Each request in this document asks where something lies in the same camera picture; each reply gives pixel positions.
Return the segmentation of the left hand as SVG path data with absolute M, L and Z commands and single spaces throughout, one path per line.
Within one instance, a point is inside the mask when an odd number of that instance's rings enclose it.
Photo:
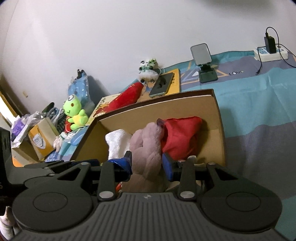
M 1 236 L 4 240 L 11 240 L 19 231 L 12 209 L 7 206 L 4 215 L 1 216 Z

